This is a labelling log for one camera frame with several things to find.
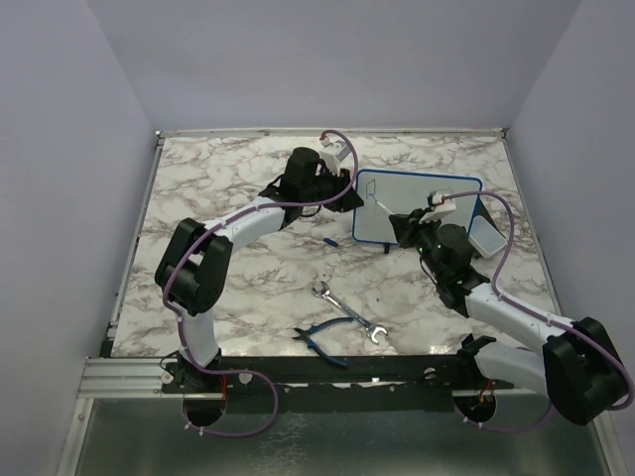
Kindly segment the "blue white marker pen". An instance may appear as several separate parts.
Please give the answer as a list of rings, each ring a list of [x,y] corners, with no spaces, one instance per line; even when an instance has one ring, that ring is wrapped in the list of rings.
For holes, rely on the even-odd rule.
[[[394,214],[392,210],[390,210],[383,202],[378,200],[374,195],[373,195],[373,199],[376,205],[379,206],[388,216]]]

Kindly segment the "blue framed whiteboard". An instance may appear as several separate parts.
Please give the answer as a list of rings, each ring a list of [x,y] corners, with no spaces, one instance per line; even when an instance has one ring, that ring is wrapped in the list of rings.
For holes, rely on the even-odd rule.
[[[388,215],[376,205],[373,195],[393,213],[409,214],[426,208],[433,191],[455,194],[483,189],[480,178],[394,170],[362,169],[356,180],[356,192],[364,205],[353,211],[352,237],[358,242],[395,245]]]

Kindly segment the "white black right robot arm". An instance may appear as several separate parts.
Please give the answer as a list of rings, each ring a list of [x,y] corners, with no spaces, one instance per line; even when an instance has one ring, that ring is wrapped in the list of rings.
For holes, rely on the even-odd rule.
[[[634,401],[634,384],[603,325],[542,311],[495,287],[471,265],[466,230],[428,221],[423,209],[392,214],[400,247],[415,249],[444,305],[484,322],[521,343],[513,348],[494,338],[465,343],[455,364],[468,388],[503,381],[546,397],[568,421],[585,425],[605,411]]]

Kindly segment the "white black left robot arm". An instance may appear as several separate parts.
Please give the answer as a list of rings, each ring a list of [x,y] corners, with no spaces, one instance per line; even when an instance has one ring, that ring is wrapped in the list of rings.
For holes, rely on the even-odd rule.
[[[218,382],[219,355],[213,312],[221,297],[232,255],[261,237],[280,231],[308,207],[345,213],[363,204],[354,190],[358,164],[331,170],[324,154],[299,147],[284,172],[246,206],[206,224],[182,220],[155,273],[164,306],[178,321],[185,379],[204,392]]]

